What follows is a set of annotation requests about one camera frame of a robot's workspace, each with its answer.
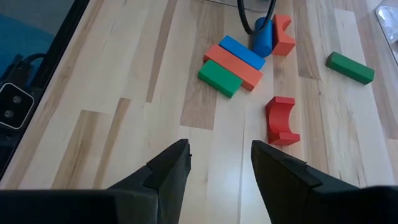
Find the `black cable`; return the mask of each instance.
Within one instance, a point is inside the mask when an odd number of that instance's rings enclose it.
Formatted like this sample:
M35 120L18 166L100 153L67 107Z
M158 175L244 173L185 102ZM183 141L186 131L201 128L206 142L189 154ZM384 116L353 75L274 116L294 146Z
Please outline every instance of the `black cable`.
M34 60L38 59L38 58L44 58L45 54L32 54L28 57L26 57L23 61L23 63L32 63Z
M246 33L248 33L249 35L256 34L257 32L263 31L267 27L268 22L271 19L272 13L274 12L276 0L271 0L271 3L269 4L269 9L267 12L266 19L265 19L263 25L258 30L252 30L250 28L248 19L246 18L246 13L244 12L244 2L243 1L244 0L238 0L238 11L239 11L239 17L241 18L241 22L242 22L244 31L246 31Z

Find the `stacked blocks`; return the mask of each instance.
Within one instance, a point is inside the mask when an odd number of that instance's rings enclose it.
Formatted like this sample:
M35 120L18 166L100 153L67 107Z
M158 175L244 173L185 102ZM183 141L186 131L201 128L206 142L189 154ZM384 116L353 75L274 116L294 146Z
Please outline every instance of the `stacked blocks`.
M259 30L264 24L265 17L261 17L256 21L255 30ZM272 23L268 22L267 27L258 32L253 40L253 52L258 56L265 58L272 53Z
M289 146L300 141L300 135L292 133L289 127L289 116L294 104L294 98L275 96L266 105L269 144Z
M364 85L374 79L374 70L337 52L329 55L326 66Z
M231 98L240 86L251 91L259 83L265 60L230 36L212 45L203 57L198 78Z
M256 21L256 30L261 28L265 19L262 17ZM253 52L263 58L271 52L274 55L287 56L296 44L295 39L285 33L291 22L290 16L275 15L272 23L269 22L267 27L254 37Z

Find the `wooden table surface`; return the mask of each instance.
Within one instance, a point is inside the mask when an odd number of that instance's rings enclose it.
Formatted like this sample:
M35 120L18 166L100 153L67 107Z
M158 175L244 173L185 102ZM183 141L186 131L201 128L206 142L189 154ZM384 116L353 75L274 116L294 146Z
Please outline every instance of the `wooden table surface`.
M227 99L197 78L224 35L247 44L235 7L204 0L92 0L0 182L2 189L101 189L189 138L180 223L267 223L252 171L265 104L294 97L302 140L282 150L351 184L398 181L398 67L380 0L278 0L297 40L253 92ZM253 24L260 14L248 13ZM341 52L376 70L362 85L326 68Z

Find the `blue cylinder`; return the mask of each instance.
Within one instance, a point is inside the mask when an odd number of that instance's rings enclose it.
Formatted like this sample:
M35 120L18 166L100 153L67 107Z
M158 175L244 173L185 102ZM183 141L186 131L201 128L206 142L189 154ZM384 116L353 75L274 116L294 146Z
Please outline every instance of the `blue cylinder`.
M256 21L255 30L259 30L264 24L265 17ZM272 21L268 22L267 27L254 36L253 52L258 56L265 58L272 53Z

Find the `green rectangular block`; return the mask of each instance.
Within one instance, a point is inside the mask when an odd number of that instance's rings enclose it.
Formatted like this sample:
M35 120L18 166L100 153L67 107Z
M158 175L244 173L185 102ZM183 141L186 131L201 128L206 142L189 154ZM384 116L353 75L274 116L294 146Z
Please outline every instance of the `green rectangular block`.
M373 69L337 52L329 55L326 66L365 85L374 79Z
M213 60L208 60L199 71L198 77L220 91L226 97L231 98L243 80L221 67Z

